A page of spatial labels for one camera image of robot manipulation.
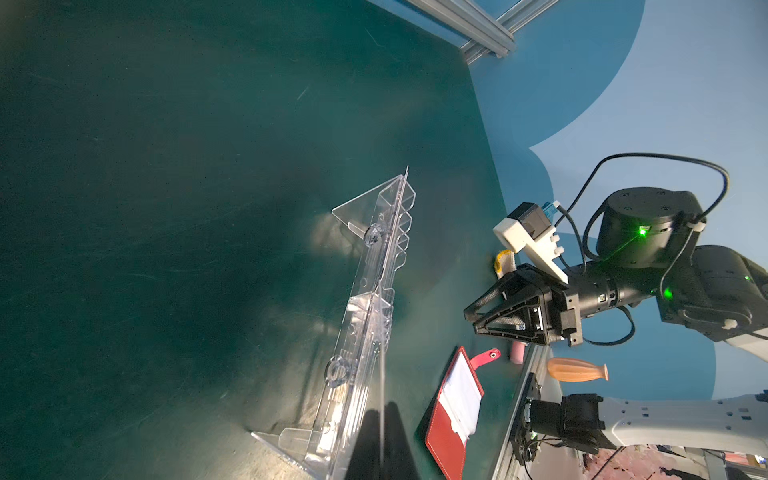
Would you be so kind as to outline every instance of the metal frame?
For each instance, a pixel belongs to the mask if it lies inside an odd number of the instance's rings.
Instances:
[[[515,37],[472,0],[408,0],[499,57],[515,50]]]
[[[520,0],[512,8],[504,12],[497,22],[506,28],[510,34],[514,34],[523,28],[528,22],[538,17],[544,10],[557,3],[558,0]],[[486,48],[474,39],[462,46],[464,59],[467,65],[481,56],[490,53],[492,49]]]
[[[520,383],[515,390],[515,406],[512,409],[512,415],[509,419],[509,425],[507,426],[507,433],[504,437],[504,444],[498,454],[496,460],[496,466],[493,470],[492,480],[505,480],[506,478],[517,478],[518,470],[521,468],[520,464],[512,452],[512,443],[509,441],[509,436],[512,432],[512,423],[515,420],[515,412],[520,408],[520,402],[525,397],[525,378],[529,373],[536,374],[537,379],[543,379],[547,375],[547,360],[549,359],[551,348],[549,346],[541,345],[529,345],[528,355],[525,357],[523,363],[523,371],[520,374]]]

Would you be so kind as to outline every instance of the white paper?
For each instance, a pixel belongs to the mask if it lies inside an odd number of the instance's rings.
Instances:
[[[472,369],[467,359],[459,354],[438,396],[438,402],[448,413],[451,429],[458,433],[464,445],[477,428],[481,399]]]

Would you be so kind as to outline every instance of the black cable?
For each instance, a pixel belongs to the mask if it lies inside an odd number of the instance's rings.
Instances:
[[[598,473],[594,474],[594,477],[592,477],[591,480],[595,480],[598,477],[598,475],[600,475],[603,472],[603,469],[605,468],[605,466],[608,465],[609,463],[611,463],[611,460],[613,460],[614,457],[619,454],[619,452],[623,452],[625,448],[627,448],[627,447],[619,447],[618,449],[616,449],[616,452],[614,452],[613,455],[608,457],[608,460],[605,461],[603,466],[600,467],[600,470],[598,470]]]
[[[574,206],[576,205],[576,202],[579,201],[581,198],[581,195],[584,194],[584,191],[587,190],[587,185],[592,181],[592,178],[594,178],[594,175],[598,172],[598,169],[602,167],[602,165],[609,161],[613,160],[615,158],[622,158],[622,157],[645,157],[645,158],[666,158],[668,160],[677,160],[682,162],[687,162],[689,164],[696,164],[701,165],[703,167],[708,167],[713,170],[716,170],[720,175],[723,176],[723,190],[720,192],[720,195],[715,199],[715,201],[707,208],[704,212],[702,212],[700,215],[696,217],[696,220],[694,220],[692,223],[699,223],[701,219],[706,217],[712,210],[714,210],[717,205],[720,204],[721,201],[723,201],[723,198],[725,198],[725,195],[728,193],[728,187],[730,185],[730,178],[728,177],[728,171],[724,168],[722,168],[718,164],[714,164],[712,162],[706,161],[706,160],[700,160],[698,158],[692,158],[692,157],[683,157],[680,155],[669,155],[669,154],[651,154],[651,153],[643,153],[643,152],[635,152],[635,153],[627,153],[627,154],[615,154],[611,155],[610,157],[606,157],[600,162],[598,162],[597,166],[595,166],[594,170],[590,174],[589,178],[587,178],[587,181],[584,182],[584,186],[581,187],[581,190],[579,190],[578,195],[576,195],[576,198],[574,199],[573,203],[571,203],[571,206],[568,207],[568,213],[573,210]],[[560,217],[557,222],[555,222],[555,226],[559,225],[560,222],[563,220],[563,217]]]
[[[571,268],[571,266],[568,265],[568,263],[565,261],[565,258],[563,258],[562,255],[560,255],[558,258],[560,259],[560,263],[563,264],[566,270],[569,270]]]
[[[571,217],[571,214],[568,213],[568,211],[564,209],[562,205],[558,205],[558,211],[561,214],[563,214],[563,217],[565,217],[565,219],[568,220],[568,222],[571,224],[571,228],[574,229],[574,235],[576,236],[576,243],[578,244],[578,251],[579,253],[581,253],[581,261],[584,262],[584,267],[582,267],[581,273],[584,274],[587,272],[587,257],[584,255],[584,245],[581,243],[581,238],[579,237],[579,234],[578,234],[578,228],[576,227],[576,222],[574,222],[574,219],[573,217]]]
[[[531,440],[529,442],[526,442],[525,445],[523,445],[523,452],[520,452],[520,459],[522,459],[522,461],[523,461],[523,468],[525,468],[525,473],[528,475],[528,478],[530,480],[533,480],[533,477],[531,477],[531,473],[528,471],[528,465],[526,464],[525,455],[524,455],[525,451],[528,450],[529,448],[531,448],[531,446],[534,443],[543,442],[544,440],[562,440],[562,439],[554,439],[554,438],[553,439],[548,439],[547,436],[544,435],[540,439],[534,439],[534,440]]]
[[[592,253],[591,250],[589,250],[589,231],[592,230],[592,225],[594,222],[598,219],[600,215],[605,212],[605,201],[603,201],[602,204],[598,207],[597,210],[594,211],[592,214],[592,217],[590,217],[589,221],[587,222],[587,227],[584,229],[584,237],[581,239],[581,244],[585,245],[586,248],[584,248],[584,255],[587,257],[590,257],[592,260],[599,260],[600,257],[598,257],[597,254]]]
[[[586,343],[589,343],[591,345],[597,345],[597,346],[615,346],[615,345],[621,345],[622,343],[628,342],[629,339],[634,336],[634,331],[635,331],[634,320],[632,320],[632,314],[629,312],[629,309],[624,305],[617,306],[616,308],[624,312],[624,315],[626,315],[627,318],[629,319],[629,323],[630,325],[632,325],[629,333],[618,340],[614,340],[613,342],[593,342],[591,340],[584,339]]]

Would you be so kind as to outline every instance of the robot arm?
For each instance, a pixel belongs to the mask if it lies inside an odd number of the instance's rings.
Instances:
[[[530,430],[582,451],[629,445],[685,445],[768,456],[768,390],[704,401],[645,402],[570,395],[530,401]]]

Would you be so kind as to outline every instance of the red notebook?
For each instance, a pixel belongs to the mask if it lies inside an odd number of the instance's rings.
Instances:
[[[466,442],[477,426],[484,393],[475,369],[500,355],[498,349],[491,349],[470,360],[460,346],[442,380],[426,444],[448,480],[461,480],[467,456]]]

